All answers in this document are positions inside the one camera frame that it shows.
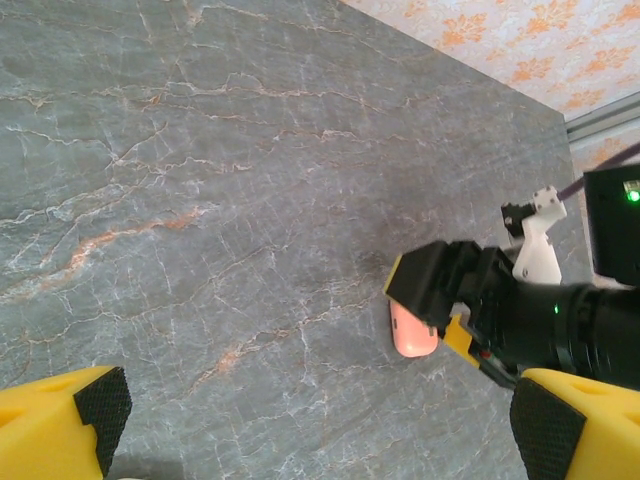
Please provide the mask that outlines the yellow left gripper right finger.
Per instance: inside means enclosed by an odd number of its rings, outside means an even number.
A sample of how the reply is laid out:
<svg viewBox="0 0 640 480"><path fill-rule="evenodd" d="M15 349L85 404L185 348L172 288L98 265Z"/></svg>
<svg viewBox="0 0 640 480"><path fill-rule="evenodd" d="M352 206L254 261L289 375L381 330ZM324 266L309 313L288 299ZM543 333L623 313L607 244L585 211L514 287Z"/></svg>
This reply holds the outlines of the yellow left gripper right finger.
<svg viewBox="0 0 640 480"><path fill-rule="evenodd" d="M518 380L510 425L529 479L639 478L639 392L549 369Z"/></svg>

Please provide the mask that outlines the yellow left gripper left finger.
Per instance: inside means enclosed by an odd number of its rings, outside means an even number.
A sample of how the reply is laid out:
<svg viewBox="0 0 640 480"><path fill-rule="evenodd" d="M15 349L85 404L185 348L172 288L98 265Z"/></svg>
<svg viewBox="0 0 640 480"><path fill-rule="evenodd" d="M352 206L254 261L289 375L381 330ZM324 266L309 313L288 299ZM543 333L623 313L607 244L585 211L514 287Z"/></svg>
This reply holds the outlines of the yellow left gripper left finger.
<svg viewBox="0 0 640 480"><path fill-rule="evenodd" d="M84 368L1 391L3 479L104 479L131 395L119 366Z"/></svg>

